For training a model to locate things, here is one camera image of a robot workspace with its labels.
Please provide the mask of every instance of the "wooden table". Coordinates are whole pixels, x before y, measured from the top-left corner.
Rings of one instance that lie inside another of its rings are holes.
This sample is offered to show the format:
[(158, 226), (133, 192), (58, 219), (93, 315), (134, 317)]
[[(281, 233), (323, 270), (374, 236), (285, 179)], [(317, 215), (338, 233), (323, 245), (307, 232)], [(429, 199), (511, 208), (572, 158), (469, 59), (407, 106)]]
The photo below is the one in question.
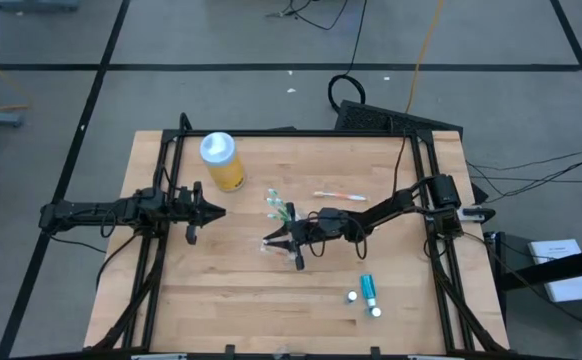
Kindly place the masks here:
[[(122, 196), (151, 185), (160, 137), (161, 132), (136, 133)], [(434, 139), (440, 172), (453, 175), (463, 204), (472, 204), (458, 134), (437, 132)], [(262, 237), (280, 226), (266, 217), (271, 212), (268, 188), (293, 201), (301, 213), (322, 207), (364, 210), (390, 195), (402, 139), (236, 138), (248, 179), (233, 193), (214, 186), (199, 156), (201, 140), (185, 139), (178, 185), (202, 181), (207, 201), (226, 208), (227, 215), (198, 230), (196, 246), (184, 239), (186, 224), (172, 225), (151, 351), (221, 353), (225, 345), (235, 344), (239, 353), (368, 354), (371, 346), (379, 346), (383, 354), (444, 354), (431, 266), (422, 253), (422, 216), (405, 215), (382, 225), (369, 237), (364, 261), (352, 244), (332, 241), (322, 258), (305, 250), (306, 269), (298, 272), (293, 261), (260, 246)], [(407, 143), (398, 188), (415, 181)], [(369, 201), (314, 198), (316, 190), (361, 194)], [(479, 225), (464, 228), (481, 234)], [(116, 230), (108, 253), (130, 234), (130, 229)], [(455, 244), (467, 304), (494, 339), (508, 347), (484, 246), (470, 237)], [(127, 305), (139, 247), (140, 241), (131, 244), (105, 270), (85, 345), (102, 338)], [(361, 295), (362, 273), (375, 278), (380, 318), (365, 315), (363, 300), (344, 303), (350, 289)], [(461, 348), (450, 301), (449, 309)], [(140, 342), (144, 315), (141, 310), (134, 344)]]

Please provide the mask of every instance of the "gray floor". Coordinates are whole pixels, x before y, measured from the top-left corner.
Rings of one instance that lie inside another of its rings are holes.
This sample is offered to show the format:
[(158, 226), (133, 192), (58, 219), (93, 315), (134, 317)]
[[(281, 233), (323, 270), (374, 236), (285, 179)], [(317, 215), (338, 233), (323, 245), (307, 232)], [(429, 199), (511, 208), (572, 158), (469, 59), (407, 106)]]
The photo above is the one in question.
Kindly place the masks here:
[[(361, 1), (330, 32), (263, 15), (286, 1), (132, 0), (112, 63), (346, 63)], [(582, 44), (582, 2), (561, 1)], [(98, 63), (120, 0), (83, 0), (73, 14), (2, 14), (8, 63)], [(311, 16), (328, 23), (340, 2)], [(415, 61), (434, 0), (375, 0), (367, 9), (357, 60)], [(427, 63), (576, 64), (549, 1), (448, 0)], [(67, 193), (81, 201), (115, 198), (133, 133), (175, 127), (181, 111), (195, 128), (330, 129), (326, 85), (335, 71), (109, 72)], [(53, 194), (93, 72), (10, 72), (34, 97), (19, 129), (0, 128), (0, 336), (37, 240), (38, 209)], [(411, 72), (356, 71), (368, 103), (402, 111)], [(337, 98), (356, 99), (346, 86)], [(21, 102), (0, 80), (0, 105)], [(475, 163), (508, 165), (582, 149), (580, 72), (423, 72), (412, 113), (465, 128)], [(525, 169), (539, 177), (571, 163)], [(582, 168), (565, 178), (582, 179)], [(484, 189), (488, 186), (477, 181)], [(498, 182), (504, 189), (522, 185)], [(548, 184), (493, 205), (489, 228), (531, 239), (577, 238), (582, 247), (582, 184)], [(64, 238), (105, 248), (95, 231)], [(81, 347), (102, 255), (52, 243), (13, 355)], [(524, 310), (532, 304), (533, 311)], [(528, 291), (509, 296), (508, 332), (522, 353), (582, 358), (582, 327)]]

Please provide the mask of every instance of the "concrete floor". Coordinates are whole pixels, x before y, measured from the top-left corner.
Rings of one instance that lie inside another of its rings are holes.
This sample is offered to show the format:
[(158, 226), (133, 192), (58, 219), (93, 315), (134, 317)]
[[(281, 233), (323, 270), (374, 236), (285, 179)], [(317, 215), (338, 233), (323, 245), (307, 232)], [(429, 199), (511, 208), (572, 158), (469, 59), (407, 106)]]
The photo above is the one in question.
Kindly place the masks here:
[[(1, 14), (2, 62), (97, 64), (121, 0), (82, 0), (71, 14)], [(340, 1), (307, 16), (329, 23)], [(413, 63), (435, 0), (369, 2), (357, 62)], [(582, 2), (562, 0), (582, 45)], [(361, 1), (329, 32), (264, 15), (285, 0), (132, 0), (112, 63), (347, 63)], [(548, 0), (447, 0), (426, 63), (577, 64)], [(110, 71), (106, 74), (67, 199), (119, 194), (133, 133), (173, 128), (181, 111), (195, 128), (331, 129), (326, 87), (338, 71)], [(38, 209), (51, 199), (95, 72), (11, 71), (34, 106), (19, 129), (0, 128), (0, 337), (37, 241)], [(412, 73), (354, 71), (370, 105), (403, 111)], [(337, 98), (357, 99), (346, 86)], [(21, 99), (0, 80), (0, 105)], [(509, 165), (582, 149), (581, 72), (420, 74), (411, 112), (464, 126), (467, 157)], [(507, 174), (539, 177), (573, 159)], [(565, 176), (582, 179), (582, 168)], [(488, 186), (477, 183), (493, 193)], [(498, 182), (511, 189), (517, 182)], [(493, 204), (489, 229), (526, 238), (577, 238), (582, 247), (582, 184), (548, 184)], [(105, 248), (97, 231), (64, 238)], [(12, 355), (82, 346), (103, 256), (51, 243)], [(508, 333), (522, 353), (582, 358), (582, 327), (534, 301), (509, 295)], [(524, 310), (533, 304), (533, 314)]]

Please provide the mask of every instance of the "plastic bottle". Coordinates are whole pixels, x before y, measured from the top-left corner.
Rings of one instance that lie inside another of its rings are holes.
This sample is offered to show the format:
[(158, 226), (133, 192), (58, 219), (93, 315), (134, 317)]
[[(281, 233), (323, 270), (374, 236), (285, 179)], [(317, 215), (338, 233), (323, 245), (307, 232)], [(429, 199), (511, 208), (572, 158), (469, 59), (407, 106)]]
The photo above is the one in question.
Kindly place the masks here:
[(205, 136), (200, 143), (200, 156), (220, 190), (235, 191), (242, 187), (246, 175), (229, 134), (214, 132)]

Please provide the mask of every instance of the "yellow bottle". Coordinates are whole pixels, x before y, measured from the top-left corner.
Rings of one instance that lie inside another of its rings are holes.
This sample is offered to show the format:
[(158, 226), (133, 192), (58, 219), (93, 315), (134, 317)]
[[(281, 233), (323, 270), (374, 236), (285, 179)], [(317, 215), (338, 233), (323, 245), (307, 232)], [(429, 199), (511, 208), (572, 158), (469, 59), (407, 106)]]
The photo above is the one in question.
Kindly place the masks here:
[(214, 132), (205, 136), (200, 156), (220, 190), (235, 191), (242, 187), (246, 176), (231, 135)]

